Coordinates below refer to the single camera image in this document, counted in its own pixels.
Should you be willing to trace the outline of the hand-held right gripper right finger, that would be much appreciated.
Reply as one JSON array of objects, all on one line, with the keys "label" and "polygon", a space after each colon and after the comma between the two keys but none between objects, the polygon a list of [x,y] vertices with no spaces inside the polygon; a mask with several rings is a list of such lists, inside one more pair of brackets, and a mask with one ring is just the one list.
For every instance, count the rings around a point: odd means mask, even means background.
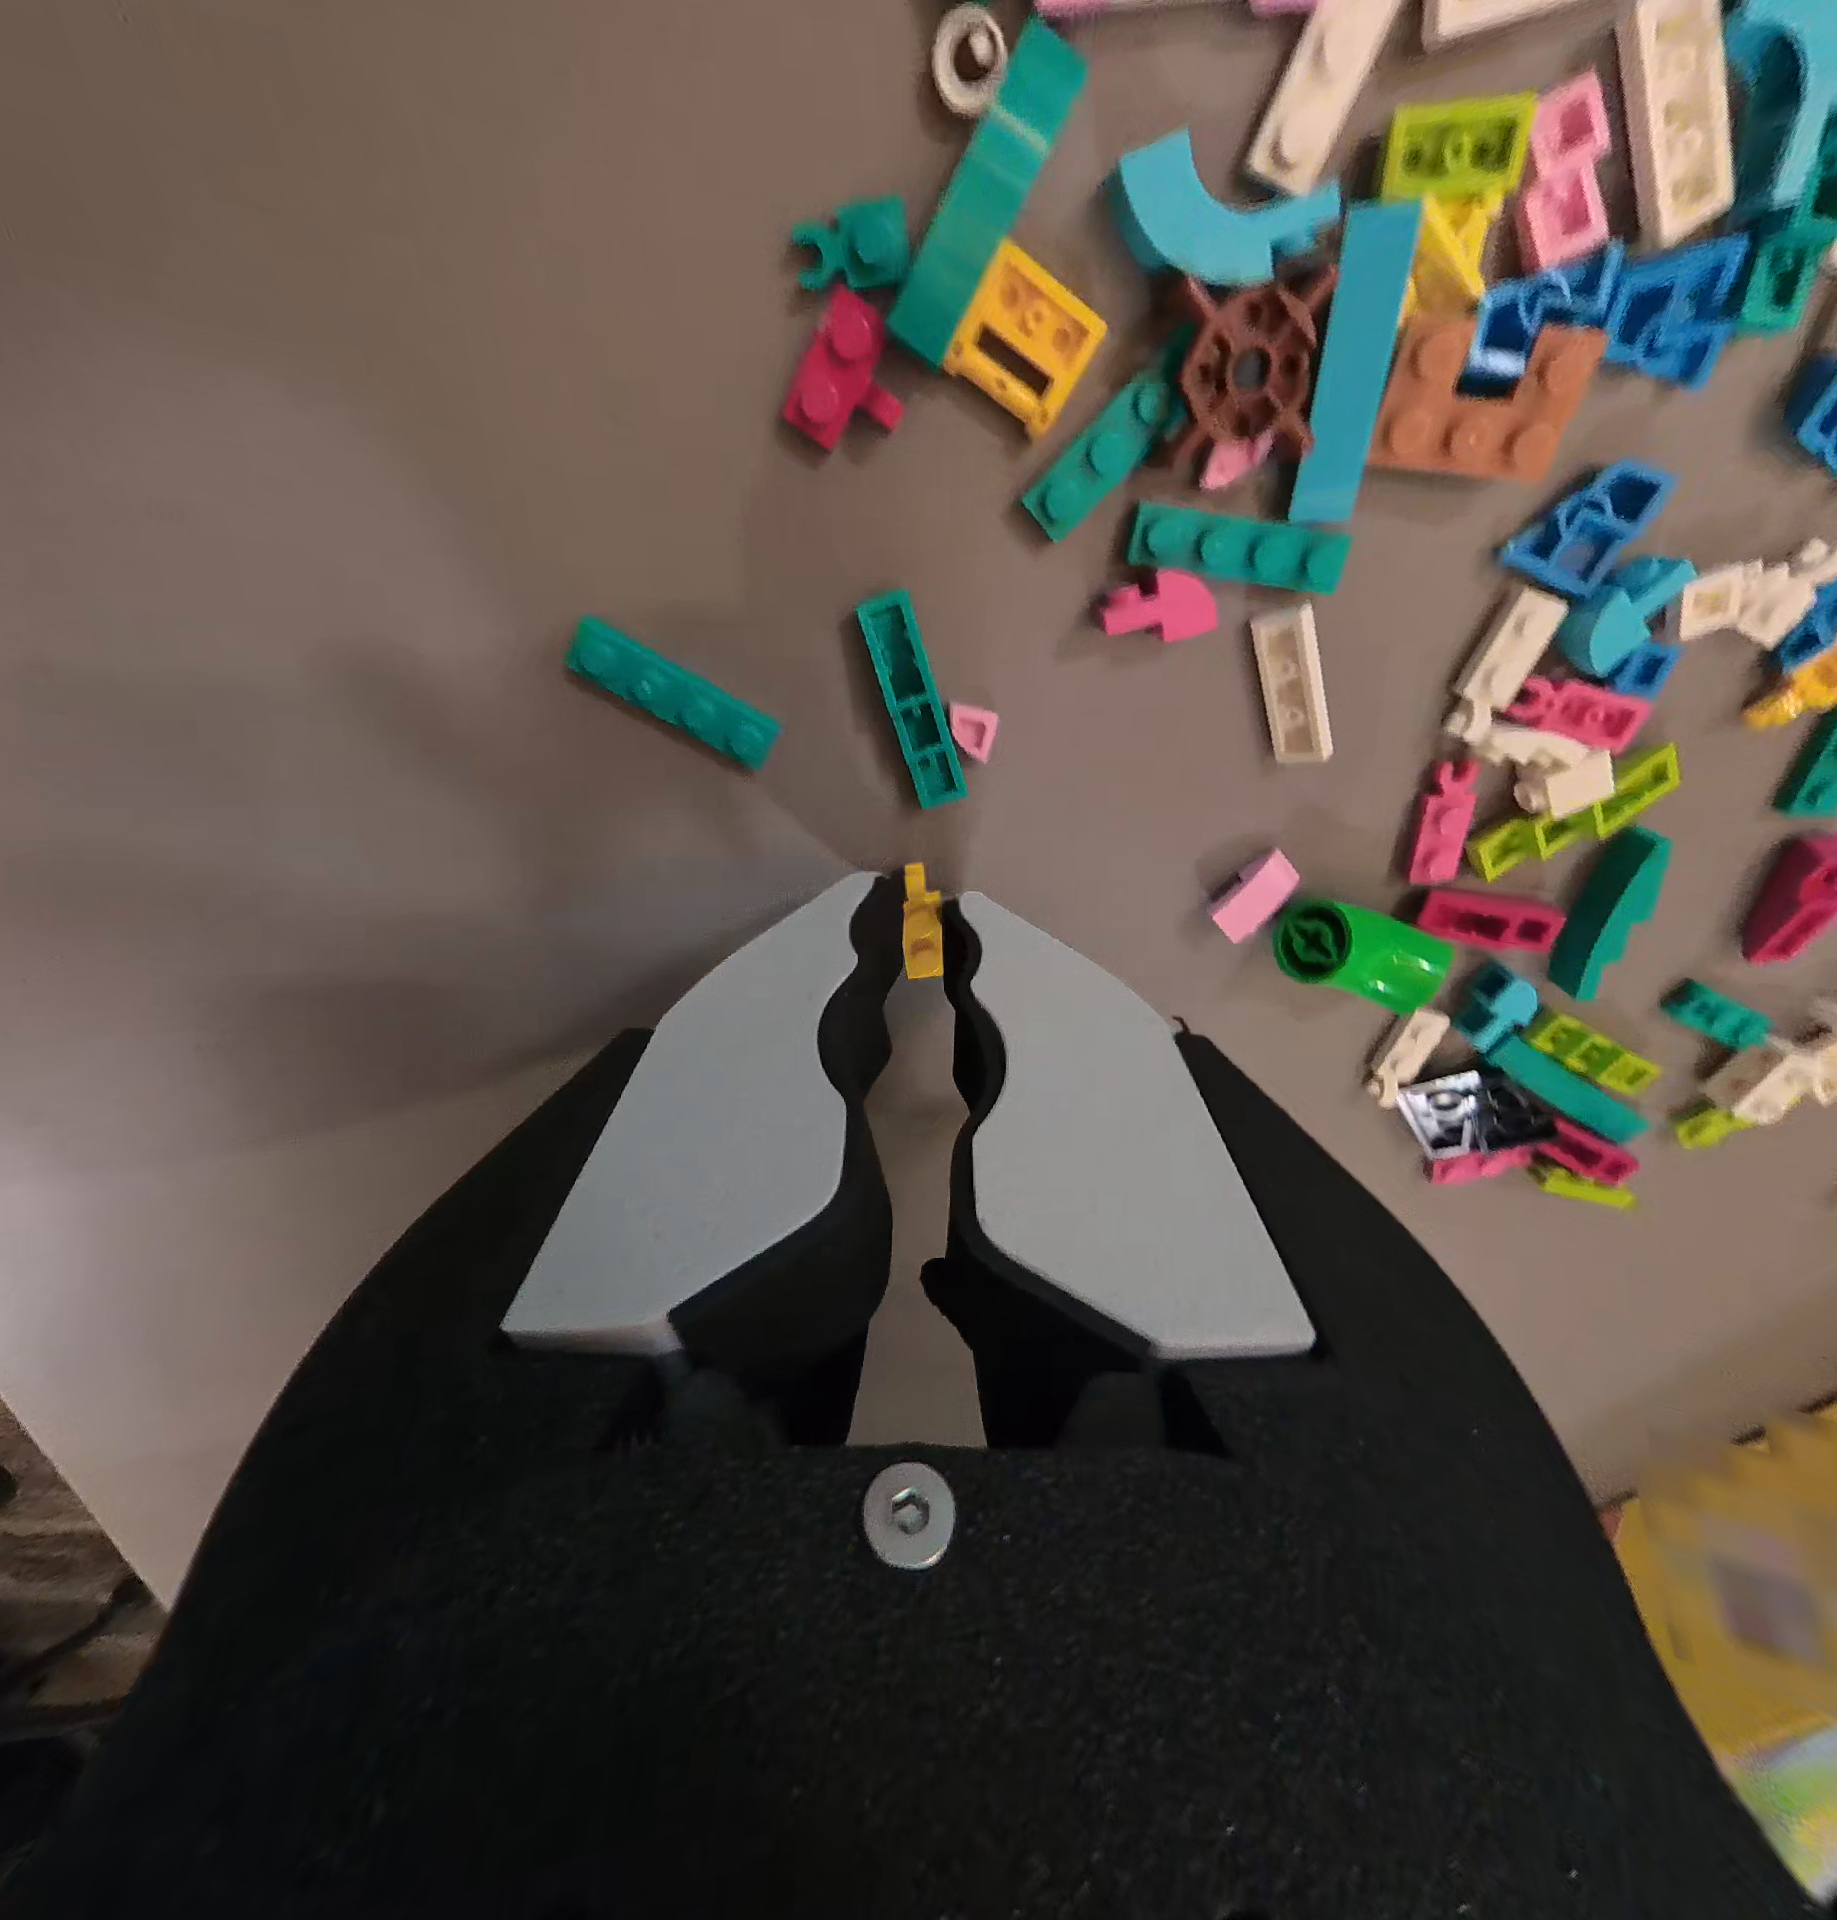
[{"label": "hand-held right gripper right finger", "polygon": [[922,1280],[971,1355],[985,1446],[1164,1446],[1180,1371],[1312,1358],[1174,1022],[984,892],[943,931],[967,1115]]}]

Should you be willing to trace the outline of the teal four-stud lego plate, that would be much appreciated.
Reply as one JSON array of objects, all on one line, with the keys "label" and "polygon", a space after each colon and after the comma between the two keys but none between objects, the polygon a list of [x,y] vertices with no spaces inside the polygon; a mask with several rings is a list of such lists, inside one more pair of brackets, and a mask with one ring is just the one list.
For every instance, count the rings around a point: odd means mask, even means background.
[{"label": "teal four-stud lego plate", "polygon": [[752,772],[766,767],[781,736],[781,721],[766,708],[597,616],[575,621],[563,663],[573,679]]}]

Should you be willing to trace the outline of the teal upturned lego plate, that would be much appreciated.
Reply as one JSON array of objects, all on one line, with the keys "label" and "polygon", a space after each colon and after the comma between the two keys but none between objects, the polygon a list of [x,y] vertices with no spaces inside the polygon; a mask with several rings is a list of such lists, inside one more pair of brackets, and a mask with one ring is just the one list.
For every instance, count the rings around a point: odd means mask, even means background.
[{"label": "teal upturned lego plate", "polygon": [[968,785],[907,591],[859,599],[854,616],[915,801],[963,801]]}]

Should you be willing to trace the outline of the pile of colourful lego bricks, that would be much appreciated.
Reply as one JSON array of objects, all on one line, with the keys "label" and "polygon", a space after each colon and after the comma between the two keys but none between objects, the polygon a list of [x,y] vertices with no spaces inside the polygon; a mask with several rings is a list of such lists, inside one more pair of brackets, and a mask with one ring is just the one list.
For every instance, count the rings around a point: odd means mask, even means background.
[{"label": "pile of colourful lego bricks", "polygon": [[[1647,248],[1602,222],[1615,148],[1594,69],[1542,91],[1402,102],[1377,193],[1347,203],[1327,158],[1395,3],[1306,3],[1247,157],[1267,200],[1222,203],[1190,130],[1127,150],[1109,181],[1123,242],[1171,282],[1162,351],[1019,497],[1066,542],[1150,461],[1192,499],[1141,497],[1107,633],[1213,630],[1218,587],[1247,616],[1270,750],[1334,750],[1314,596],[1352,553],[1366,471],[1546,482],[1605,372],[1703,391],[1737,333],[1804,317],[1837,264],[1837,3],[1627,3],[1617,20],[1627,174]],[[1511,961],[1592,1002],[1658,910],[1670,841],[1641,824],[1680,785],[1645,743],[1675,658],[1735,633],[1770,688],[1742,725],[1818,716],[1774,807],[1782,846],[1739,961],[1784,965],[1837,924],[1837,543],[1786,559],[1633,553],[1672,471],[1617,461],[1499,543],[1517,589],[1443,716],[1455,750],[1407,818],[1409,920],[1295,898],[1284,850],[1208,905],[1231,944],[1270,928],[1289,980],[1394,1015],[1366,1090],[1402,1114],[1436,1185],[1528,1170],[1549,1194],[1627,1208],[1656,1069]]]}]

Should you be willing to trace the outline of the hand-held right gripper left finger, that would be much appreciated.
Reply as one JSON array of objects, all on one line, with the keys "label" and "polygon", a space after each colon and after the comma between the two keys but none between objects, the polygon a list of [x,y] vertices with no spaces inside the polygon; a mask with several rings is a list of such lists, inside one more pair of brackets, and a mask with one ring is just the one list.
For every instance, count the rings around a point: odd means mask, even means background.
[{"label": "hand-held right gripper left finger", "polygon": [[852,1434],[894,1203],[865,1101],[892,1058],[903,885],[859,871],[650,1029],[499,1333],[717,1372],[787,1443]]}]

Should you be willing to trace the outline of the yellow slotted lego bracket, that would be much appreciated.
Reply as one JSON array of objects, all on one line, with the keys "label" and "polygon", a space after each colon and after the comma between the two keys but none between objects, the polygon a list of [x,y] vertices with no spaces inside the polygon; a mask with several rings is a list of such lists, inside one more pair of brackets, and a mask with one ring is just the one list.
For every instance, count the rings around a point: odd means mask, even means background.
[{"label": "yellow slotted lego bracket", "polygon": [[999,241],[942,369],[1042,437],[1090,372],[1109,323],[1013,241]]}]

